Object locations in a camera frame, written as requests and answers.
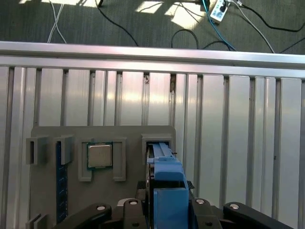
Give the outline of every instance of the sunlight patch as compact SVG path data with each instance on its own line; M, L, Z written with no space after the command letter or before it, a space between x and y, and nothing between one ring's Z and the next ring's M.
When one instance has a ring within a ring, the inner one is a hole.
M162 1L144 1L135 11L141 13L155 13L162 4Z
M31 2L32 0L21 0L19 4L24 4L27 2ZM44 3L50 3L49 0L41 0ZM86 7L96 7L95 0L51 0L54 4L65 4L65 5L73 5L73 6L86 6Z
M177 6L176 4L180 3L176 2L175 5L172 5L165 13L165 15L172 16L171 21L185 29L191 30L195 28L198 23L195 21L194 18L196 18L196 20L200 22L203 19L203 16L205 15L205 12L200 11L200 5L196 5L194 3L183 3L183 6L185 8L198 14L196 15L190 11L187 12L186 9L184 9L182 6Z

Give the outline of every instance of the blue cable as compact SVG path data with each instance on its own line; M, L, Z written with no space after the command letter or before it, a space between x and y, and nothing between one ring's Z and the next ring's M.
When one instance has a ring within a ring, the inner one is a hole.
M229 42L227 42L227 41L222 37L222 35L220 34L220 32L219 32L219 31L217 30L217 28L214 26L214 24L213 24L213 22L212 22L212 20L211 20L211 18L210 18L210 15L209 15L209 11L208 11L208 9L207 9L207 7L206 7L204 1L205 1L205 0L202 0L203 6L204 6L204 9L205 9L205 11L206 11L206 14L208 15L208 19L209 19L209 21L210 21L212 27L214 28L214 30L216 31L216 33L218 34L218 36L221 38L221 40L223 40L223 41L224 41L227 45L229 45L234 51L236 51L236 49L235 49Z

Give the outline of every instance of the gray bracket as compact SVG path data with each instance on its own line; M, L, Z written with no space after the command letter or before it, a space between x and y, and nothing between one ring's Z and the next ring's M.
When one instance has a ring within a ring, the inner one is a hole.
M78 140L78 180L82 182L92 181L92 171L87 169L87 143L93 142L93 138Z
M146 164L146 145L147 142L168 142L169 147L175 152L175 144L173 141L173 136L170 134L142 134L142 164Z
M48 216L38 214L25 224L25 229L45 229L48 226Z
M46 163L47 136L29 137L26 139L26 164L41 165Z
M113 140L113 180L126 180L126 137Z
M57 142L61 142L61 164L65 165L72 161L72 150L73 150L73 136L66 135L54 138L54 145Z

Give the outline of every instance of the metal wall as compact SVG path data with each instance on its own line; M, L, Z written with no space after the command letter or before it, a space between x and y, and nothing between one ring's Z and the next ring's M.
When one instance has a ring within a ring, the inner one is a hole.
M1 228L24 228L34 125L172 125L195 194L304 228L305 57L0 42Z

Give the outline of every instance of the white cable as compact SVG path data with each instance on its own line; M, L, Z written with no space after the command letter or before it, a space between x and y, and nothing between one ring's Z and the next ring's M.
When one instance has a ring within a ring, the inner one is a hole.
M242 11L242 9L239 7L239 5L234 1L234 0L227 0L228 2L233 3L235 6L238 7L239 11L242 13L242 15L244 16L244 18L252 25L252 27L262 36L262 38L265 40L265 42L267 43L267 45L269 46L270 50L275 53L275 51L273 50L271 44L269 43L269 41L267 40L267 38L265 38L265 36L262 34L262 32L247 18L247 16L244 14L244 12Z
M55 21L56 30L57 30L57 32L59 33L59 35L61 36L62 40L63 40L65 43L67 43L66 40L65 40L65 38L63 37L62 33L60 32L59 28L58 28L58 25L57 25L57 22L56 22L56 13L55 13L54 5L53 5L53 3L52 3L51 1L50 1L50 3L51 3L51 6L52 6L52 9L53 9L53 15L54 15L54 21Z
M58 14L57 14L57 17L56 17L56 22L54 22L53 27L52 27L52 29L51 29L51 32L50 32L50 34L49 34L48 43L51 42L53 33L54 33L54 31L55 31L55 28L56 28L56 23L57 23L58 20L59 20L59 17L60 17L60 15L61 15L61 11L62 11L62 9L63 9L63 6L64 6L64 4L61 5L61 7L60 7L60 9L59 9L59 11L58 11Z

